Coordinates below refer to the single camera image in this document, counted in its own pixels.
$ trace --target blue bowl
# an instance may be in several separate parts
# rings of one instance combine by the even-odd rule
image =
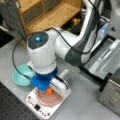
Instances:
[[[32,71],[29,69],[29,67],[26,64],[17,67],[17,69],[22,74],[27,75],[31,78],[33,77]],[[23,75],[18,73],[16,70],[12,74],[12,79],[13,79],[14,83],[19,86],[23,86],[23,87],[31,86],[30,80],[28,80],[26,77],[24,77]]]

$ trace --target white plastic housing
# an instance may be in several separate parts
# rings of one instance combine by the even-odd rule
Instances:
[[[56,56],[51,38],[47,43],[37,49],[28,49],[34,71],[39,74],[49,74],[56,68]]]

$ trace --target wire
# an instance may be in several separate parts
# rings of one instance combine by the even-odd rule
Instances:
[[[17,44],[15,45],[15,47],[14,47],[14,49],[13,49],[13,52],[12,52],[12,62],[13,62],[13,65],[14,65],[16,71],[17,71],[19,74],[21,74],[22,76],[24,76],[24,77],[27,78],[28,80],[31,80],[31,78],[30,78],[29,76],[21,73],[21,72],[17,69],[17,67],[16,67],[16,65],[15,65],[14,53],[15,53],[15,49],[17,48],[17,46],[19,45],[19,43],[20,43],[21,41],[22,41],[22,39],[17,42]]]
[[[95,12],[97,12],[97,14],[98,14],[98,16],[99,16],[99,18],[100,18],[99,11],[98,11],[98,9],[96,8],[96,6],[95,6],[90,0],[88,0],[88,1],[89,1],[90,4],[93,6],[93,8],[95,9]],[[88,54],[89,52],[91,52],[92,48],[94,47],[94,45],[95,45],[95,43],[96,43],[97,33],[96,33],[95,40],[94,40],[94,42],[93,42],[93,45],[92,45],[91,49],[90,49],[89,51],[87,51],[87,52],[83,52],[83,51],[80,51],[79,49],[76,49],[76,48],[72,47],[72,46],[66,41],[66,39],[62,36],[62,34],[61,34],[57,29],[55,29],[55,28],[50,28],[50,29],[55,30],[55,31],[63,38],[63,40],[65,41],[65,43],[66,43],[74,52],[76,52],[76,53],[78,53],[78,54]],[[22,39],[21,39],[20,41],[18,41],[18,43],[15,45],[15,47],[14,47],[14,49],[13,49],[13,52],[12,52],[12,62],[13,62],[13,65],[14,65],[16,71],[17,71],[19,74],[23,75],[25,78],[27,78],[27,79],[30,80],[31,78],[30,78],[29,76],[24,75],[23,73],[21,73],[21,72],[17,69],[17,67],[16,67],[16,65],[15,65],[15,61],[14,61],[15,49],[17,48],[17,46],[19,45],[19,43],[22,41]]]
[[[75,48],[75,47],[72,47],[72,46],[66,41],[66,39],[63,37],[63,35],[62,35],[57,29],[55,29],[55,28],[50,28],[50,29],[55,30],[55,31],[62,37],[62,39],[64,40],[64,42],[65,42],[74,52],[76,52],[76,53],[78,53],[78,54],[88,54],[88,53],[90,53],[91,50],[92,50],[92,48],[94,47],[94,45],[95,45],[95,43],[96,43],[97,35],[98,35],[98,34],[96,33],[95,40],[94,40],[94,42],[93,42],[93,45],[92,45],[91,49],[90,49],[89,51],[87,51],[87,52],[83,52],[83,51],[80,51],[79,49],[77,49],[77,48]]]

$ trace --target blue object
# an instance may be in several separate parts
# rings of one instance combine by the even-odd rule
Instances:
[[[98,32],[98,36],[103,39],[107,34],[109,23],[106,23]]]
[[[25,64],[17,67],[17,69],[24,75],[27,75],[31,78],[34,76],[31,70],[29,69],[29,67]],[[19,86],[23,86],[23,87],[31,86],[30,80],[25,78],[23,75],[19,74],[16,70],[12,74],[12,79],[14,83]]]
[[[30,83],[37,87],[39,90],[45,91],[49,87],[50,81],[54,76],[56,76],[58,73],[58,69],[56,68],[53,72],[50,74],[38,74],[36,73],[36,76],[33,76],[32,80]]]
[[[41,41],[41,38],[40,37],[36,37],[36,41]]]

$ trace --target table surface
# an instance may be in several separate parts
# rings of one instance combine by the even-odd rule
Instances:
[[[12,81],[14,71],[12,50],[15,44],[16,41],[13,40],[0,49],[0,82],[26,105],[26,97],[33,87],[20,87]],[[15,51],[16,66],[25,64],[28,61],[26,48],[18,46]],[[118,115],[98,102],[99,87],[92,82],[91,78],[60,58],[57,58],[57,64],[59,73],[66,68],[70,70],[69,85],[72,93],[50,120],[120,120]]]

